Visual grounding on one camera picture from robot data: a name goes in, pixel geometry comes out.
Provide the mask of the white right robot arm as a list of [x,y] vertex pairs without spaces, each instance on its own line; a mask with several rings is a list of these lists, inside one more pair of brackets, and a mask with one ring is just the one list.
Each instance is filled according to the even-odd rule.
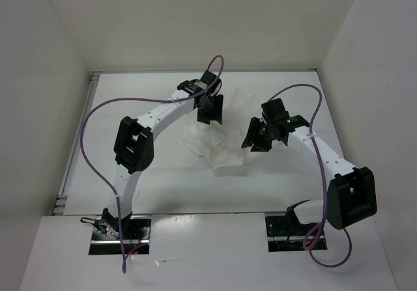
[[314,132],[306,119],[300,115],[278,120],[253,117],[242,148],[268,152],[273,141],[291,147],[323,172],[326,221],[335,229],[341,230],[377,213],[373,172],[342,158]]

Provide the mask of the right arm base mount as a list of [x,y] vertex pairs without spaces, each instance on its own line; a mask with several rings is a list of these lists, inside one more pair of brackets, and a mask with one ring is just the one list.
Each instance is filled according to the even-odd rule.
[[284,212],[265,214],[268,252],[303,251],[304,237],[316,223],[291,226]]

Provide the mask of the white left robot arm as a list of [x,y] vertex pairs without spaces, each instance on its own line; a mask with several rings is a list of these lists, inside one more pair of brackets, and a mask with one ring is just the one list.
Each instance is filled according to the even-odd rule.
[[194,109],[197,110],[199,122],[222,123],[223,95],[219,93],[221,80],[215,82],[206,93],[188,99],[209,84],[208,78],[184,81],[168,98],[168,103],[160,104],[140,117],[126,116],[120,121],[113,148],[117,164],[113,187],[119,198],[111,199],[102,212],[106,230],[114,238],[120,239],[129,233],[137,181],[154,159],[155,139],[172,123]]

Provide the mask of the white skirt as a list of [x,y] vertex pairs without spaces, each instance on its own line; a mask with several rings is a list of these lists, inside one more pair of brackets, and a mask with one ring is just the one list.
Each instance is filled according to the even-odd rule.
[[197,121],[192,112],[180,119],[182,142],[212,169],[237,167],[255,160],[250,149],[241,148],[252,117],[260,113],[261,102],[254,94],[229,87],[223,94],[222,123]]

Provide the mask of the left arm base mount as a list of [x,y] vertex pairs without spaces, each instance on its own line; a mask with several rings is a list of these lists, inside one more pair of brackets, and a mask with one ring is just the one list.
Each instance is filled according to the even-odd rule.
[[[121,245],[118,234],[105,226],[100,216],[82,217],[81,223],[93,226],[89,255],[120,255]],[[125,253],[128,255],[147,255],[150,249],[151,218],[134,215],[126,230],[122,231]]]

